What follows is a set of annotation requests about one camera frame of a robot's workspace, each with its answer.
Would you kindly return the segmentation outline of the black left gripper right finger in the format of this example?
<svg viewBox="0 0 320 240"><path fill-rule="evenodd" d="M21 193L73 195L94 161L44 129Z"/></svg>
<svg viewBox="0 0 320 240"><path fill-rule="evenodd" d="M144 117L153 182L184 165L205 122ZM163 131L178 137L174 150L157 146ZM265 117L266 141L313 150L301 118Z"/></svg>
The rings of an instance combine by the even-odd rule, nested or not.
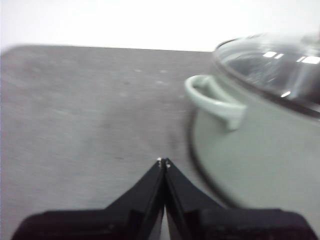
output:
<svg viewBox="0 0 320 240"><path fill-rule="evenodd" d="M312 240L306 219L292 211L226 208L163 160L165 207L173 240Z"/></svg>

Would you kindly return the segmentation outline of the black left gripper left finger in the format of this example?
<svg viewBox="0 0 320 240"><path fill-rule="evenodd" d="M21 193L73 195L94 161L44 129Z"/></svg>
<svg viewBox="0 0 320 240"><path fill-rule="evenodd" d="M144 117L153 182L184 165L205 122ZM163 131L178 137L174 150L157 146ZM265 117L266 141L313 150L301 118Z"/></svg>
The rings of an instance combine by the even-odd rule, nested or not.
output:
<svg viewBox="0 0 320 240"><path fill-rule="evenodd" d="M163 159L103 209L54 210L25 218L14 240L157 240L164 215Z"/></svg>

